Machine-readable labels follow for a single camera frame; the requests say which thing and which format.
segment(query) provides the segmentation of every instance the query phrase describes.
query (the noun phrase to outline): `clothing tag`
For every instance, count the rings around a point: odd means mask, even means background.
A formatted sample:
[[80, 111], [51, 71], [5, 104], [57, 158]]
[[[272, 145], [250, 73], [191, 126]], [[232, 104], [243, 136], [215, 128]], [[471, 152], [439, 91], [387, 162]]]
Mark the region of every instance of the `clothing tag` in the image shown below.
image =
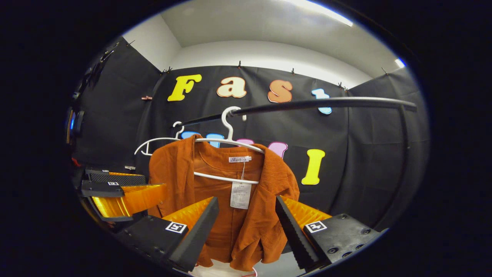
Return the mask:
[[249, 206], [249, 195], [251, 184], [232, 182], [231, 207], [247, 209]]
[[251, 156], [229, 157], [229, 163], [245, 163], [251, 161]]

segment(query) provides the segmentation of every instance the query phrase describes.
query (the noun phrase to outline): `red object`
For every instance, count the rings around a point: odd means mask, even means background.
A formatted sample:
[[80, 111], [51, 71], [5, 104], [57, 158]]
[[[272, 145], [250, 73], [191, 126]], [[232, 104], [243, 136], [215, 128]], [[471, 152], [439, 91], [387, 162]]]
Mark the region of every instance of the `red object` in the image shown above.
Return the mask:
[[78, 167], [78, 168], [81, 167], [81, 165], [74, 158], [72, 158], [72, 162], [73, 162], [73, 164], [75, 164], [76, 167]]

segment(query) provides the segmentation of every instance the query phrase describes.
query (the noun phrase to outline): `ceiling light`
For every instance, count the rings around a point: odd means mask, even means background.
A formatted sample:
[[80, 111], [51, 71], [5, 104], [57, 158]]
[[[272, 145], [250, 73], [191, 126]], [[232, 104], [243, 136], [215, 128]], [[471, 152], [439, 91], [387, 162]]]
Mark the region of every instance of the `ceiling light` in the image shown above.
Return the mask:
[[397, 65], [402, 69], [405, 67], [405, 64], [400, 60], [400, 59], [396, 59], [395, 60], [395, 63], [397, 63]]
[[337, 14], [336, 12], [334, 11], [331, 11], [321, 5], [318, 5], [318, 4], [315, 4], [313, 2], [309, 2], [309, 1], [306, 1], [306, 0], [282, 0], [282, 1], [286, 1], [286, 2], [290, 2], [296, 6], [299, 6], [299, 7], [302, 7], [302, 8], [305, 8], [305, 9], [308, 9], [308, 10], [311, 10], [311, 11], [314, 11], [314, 12], [320, 12], [320, 13], [323, 13], [333, 19], [336, 19], [350, 27], [352, 27], [353, 23], [352, 21], [346, 19], [345, 17]]

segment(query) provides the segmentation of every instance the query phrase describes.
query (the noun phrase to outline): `hanger hook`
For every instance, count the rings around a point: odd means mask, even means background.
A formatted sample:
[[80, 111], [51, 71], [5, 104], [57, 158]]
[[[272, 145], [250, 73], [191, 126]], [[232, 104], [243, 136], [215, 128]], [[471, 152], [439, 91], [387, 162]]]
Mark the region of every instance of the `hanger hook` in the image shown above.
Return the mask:
[[[174, 122], [173, 127], [176, 127], [176, 125], [177, 125], [177, 124], [181, 124], [181, 121], [176, 121], [176, 122]], [[184, 126], [181, 126], [181, 131], [179, 131], [179, 132], [177, 132], [177, 133], [176, 133], [176, 137], [175, 137], [175, 139], [177, 139], [177, 138], [178, 138], [178, 136], [179, 136], [179, 135], [180, 135], [180, 134], [181, 134], [184, 130], [185, 130], [185, 127], [184, 127]]]
[[238, 110], [238, 109], [241, 109], [240, 107], [237, 107], [237, 106], [231, 106], [231, 107], [228, 107], [226, 108], [223, 112], [222, 112], [222, 124], [224, 124], [224, 126], [229, 130], [229, 134], [227, 135], [227, 139], [228, 140], [232, 140], [232, 133], [234, 132], [234, 130], [232, 129], [232, 125], [229, 124], [225, 118], [227, 117], [227, 114], [233, 110]]

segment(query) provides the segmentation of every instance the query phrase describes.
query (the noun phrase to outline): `orange cardigan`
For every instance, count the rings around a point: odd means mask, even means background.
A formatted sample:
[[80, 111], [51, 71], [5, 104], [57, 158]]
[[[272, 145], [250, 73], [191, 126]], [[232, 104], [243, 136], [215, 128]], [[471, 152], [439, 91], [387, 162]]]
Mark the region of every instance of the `orange cardigan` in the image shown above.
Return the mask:
[[[265, 155], [246, 147], [215, 148], [196, 142], [200, 135], [157, 149], [150, 160], [150, 183], [167, 183], [168, 200], [149, 209], [150, 215], [164, 217], [188, 205], [218, 197], [219, 215], [203, 246], [198, 264], [213, 265], [211, 259], [230, 263], [241, 271], [252, 271], [260, 260], [279, 259], [287, 238], [275, 213], [275, 197], [299, 199], [299, 187], [290, 168], [273, 151], [253, 144]], [[229, 163], [229, 157], [251, 156], [246, 163]], [[195, 176], [193, 172], [258, 180], [251, 186], [248, 209], [230, 207], [232, 183]]]

